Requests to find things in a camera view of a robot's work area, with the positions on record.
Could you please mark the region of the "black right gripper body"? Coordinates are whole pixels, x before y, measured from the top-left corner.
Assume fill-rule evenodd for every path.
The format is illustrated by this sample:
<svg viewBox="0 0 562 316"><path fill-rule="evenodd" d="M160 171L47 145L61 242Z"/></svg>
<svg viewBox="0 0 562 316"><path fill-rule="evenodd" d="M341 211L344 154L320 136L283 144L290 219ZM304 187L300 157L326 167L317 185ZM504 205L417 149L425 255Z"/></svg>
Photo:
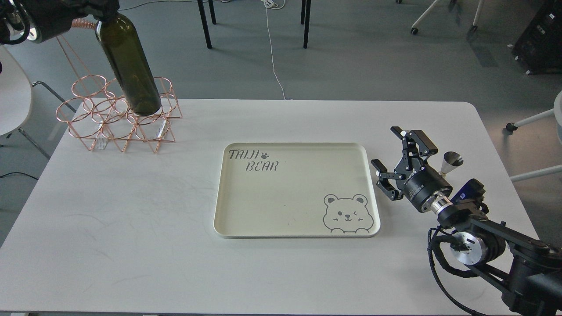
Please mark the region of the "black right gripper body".
<svg viewBox="0 0 562 316"><path fill-rule="evenodd" d="M402 158L395 167L397 174L402 174L401 180L396 180L396 186L411 202L418 212L427 212L423 204L434 192L441 191L445 196L450 196L452 186L432 168L424 159L411 157Z"/></svg>

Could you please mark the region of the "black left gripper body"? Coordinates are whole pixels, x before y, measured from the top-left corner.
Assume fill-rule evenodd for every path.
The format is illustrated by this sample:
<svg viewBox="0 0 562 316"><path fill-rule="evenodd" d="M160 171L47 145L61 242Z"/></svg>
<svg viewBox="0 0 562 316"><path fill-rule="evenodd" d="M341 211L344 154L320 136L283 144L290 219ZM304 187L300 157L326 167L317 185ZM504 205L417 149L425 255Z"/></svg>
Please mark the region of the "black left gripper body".
<svg viewBox="0 0 562 316"><path fill-rule="evenodd" d="M27 0L26 13L31 24L27 39L44 42L67 32L74 20L88 15L111 20L119 8L118 0Z"/></svg>

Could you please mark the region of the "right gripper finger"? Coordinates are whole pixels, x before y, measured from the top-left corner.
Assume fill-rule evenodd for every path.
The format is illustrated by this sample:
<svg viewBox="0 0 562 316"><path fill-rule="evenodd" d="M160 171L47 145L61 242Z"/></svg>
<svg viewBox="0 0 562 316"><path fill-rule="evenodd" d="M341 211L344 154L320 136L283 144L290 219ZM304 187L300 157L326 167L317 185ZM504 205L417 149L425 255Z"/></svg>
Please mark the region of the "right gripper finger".
<svg viewBox="0 0 562 316"><path fill-rule="evenodd" d="M371 164L377 170L377 187L380 188L390 200L401 200L406 183L406 162L401 159L393 172L389 172L378 159L372 159Z"/></svg>
<svg viewBox="0 0 562 316"><path fill-rule="evenodd" d="M392 126L391 131L402 141L403 160L425 158L438 153L437 146L427 137L422 130L402 130L399 126Z"/></svg>

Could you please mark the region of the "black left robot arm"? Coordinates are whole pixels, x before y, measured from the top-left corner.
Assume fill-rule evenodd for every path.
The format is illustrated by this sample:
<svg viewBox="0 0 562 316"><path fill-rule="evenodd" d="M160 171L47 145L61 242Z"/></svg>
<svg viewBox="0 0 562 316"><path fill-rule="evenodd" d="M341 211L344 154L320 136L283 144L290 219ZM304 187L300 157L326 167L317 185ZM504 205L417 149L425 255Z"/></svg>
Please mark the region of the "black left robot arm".
<svg viewBox="0 0 562 316"><path fill-rule="evenodd" d="M2 0L1 44L41 43L70 30L76 19L110 20L119 8L118 0Z"/></svg>

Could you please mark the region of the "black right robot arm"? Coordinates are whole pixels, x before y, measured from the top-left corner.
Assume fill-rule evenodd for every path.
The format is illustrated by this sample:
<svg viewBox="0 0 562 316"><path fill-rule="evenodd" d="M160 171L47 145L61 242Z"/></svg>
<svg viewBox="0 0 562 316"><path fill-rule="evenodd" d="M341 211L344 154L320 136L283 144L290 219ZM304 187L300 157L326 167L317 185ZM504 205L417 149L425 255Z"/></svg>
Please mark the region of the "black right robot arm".
<svg viewBox="0 0 562 316"><path fill-rule="evenodd" d="M440 171L428 164L438 148L421 130L391 131L401 140L402 157L390 172L378 159L377 187L392 201L407 198L421 213L433 212L438 225L428 230L430 270L442 292L457 307L477 316L444 288L435 262L448 273L462 278L481 277L502 293L512 312L524 316L554 316L561 310L561 248L551 246L496 223L486 214L484 186L471 179L451 197L452 186L445 175L461 166L462 157L444 154Z"/></svg>

